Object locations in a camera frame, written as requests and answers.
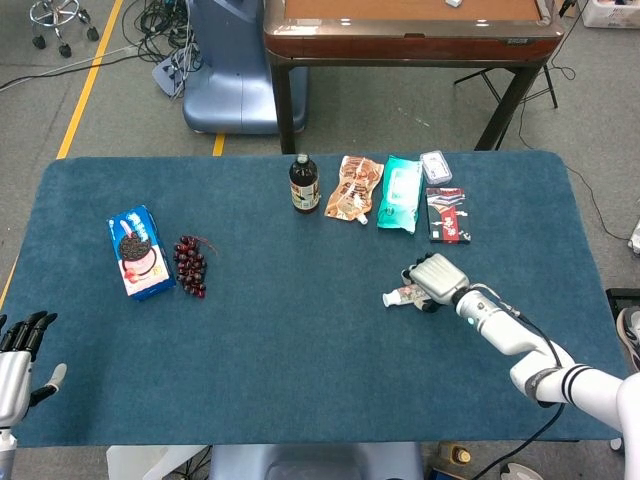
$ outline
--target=red grapes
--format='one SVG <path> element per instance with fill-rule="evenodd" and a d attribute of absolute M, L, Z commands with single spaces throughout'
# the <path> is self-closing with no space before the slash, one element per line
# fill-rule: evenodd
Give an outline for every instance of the red grapes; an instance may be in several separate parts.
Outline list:
<path fill-rule="evenodd" d="M 200 240 L 198 238 L 182 235 L 180 243 L 176 243 L 174 246 L 173 259 L 178 269 L 176 279 L 184 291 L 194 297 L 204 298 L 207 290 L 204 284 L 207 262 L 199 249 Z"/>

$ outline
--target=blue table mat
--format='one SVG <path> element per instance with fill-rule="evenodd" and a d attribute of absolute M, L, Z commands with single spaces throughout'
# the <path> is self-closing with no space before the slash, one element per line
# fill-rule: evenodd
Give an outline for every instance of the blue table mat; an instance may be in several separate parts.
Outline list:
<path fill-rule="evenodd" d="M 369 155 L 386 161 L 386 154 Z M 404 155 L 417 159 L 417 155 Z M 524 439 L 551 415 L 452 308 L 385 309 L 426 251 L 517 306 L 577 361 L 623 375 L 611 314 L 566 170 L 546 152 L 447 154 L 469 245 L 323 215 L 341 155 L 317 155 L 319 211 L 291 205 L 291 156 L 79 158 L 44 173 L 4 311 L 47 309 L 34 374 L 69 367 L 16 428 L 23 446 Z M 138 204 L 171 248 L 210 239 L 207 298 L 128 298 L 107 231 Z M 568 408 L 546 439 L 610 438 Z"/>

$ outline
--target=white box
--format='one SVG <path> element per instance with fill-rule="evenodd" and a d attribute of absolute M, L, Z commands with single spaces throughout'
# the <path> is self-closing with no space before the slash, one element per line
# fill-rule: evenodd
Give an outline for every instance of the white box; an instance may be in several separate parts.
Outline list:
<path fill-rule="evenodd" d="M 585 27 L 640 28 L 640 5 L 611 5 L 588 0 L 582 22 Z"/>

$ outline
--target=brown table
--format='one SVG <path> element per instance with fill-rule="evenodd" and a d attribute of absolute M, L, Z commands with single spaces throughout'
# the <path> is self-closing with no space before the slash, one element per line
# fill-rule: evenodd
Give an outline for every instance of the brown table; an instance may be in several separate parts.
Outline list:
<path fill-rule="evenodd" d="M 297 66 L 506 68 L 514 77 L 476 150 L 494 148 L 564 29 L 553 0 L 265 0 L 264 35 L 283 153 L 295 153 Z"/>

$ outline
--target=bottle label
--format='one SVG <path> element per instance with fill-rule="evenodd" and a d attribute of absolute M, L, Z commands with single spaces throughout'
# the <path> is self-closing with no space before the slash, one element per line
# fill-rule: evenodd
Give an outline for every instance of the bottle label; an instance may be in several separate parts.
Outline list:
<path fill-rule="evenodd" d="M 300 187 L 291 182 L 291 199 L 296 208 L 300 210 L 311 210 L 315 208 L 320 201 L 318 180 L 316 179 L 316 181 L 308 187 Z"/>

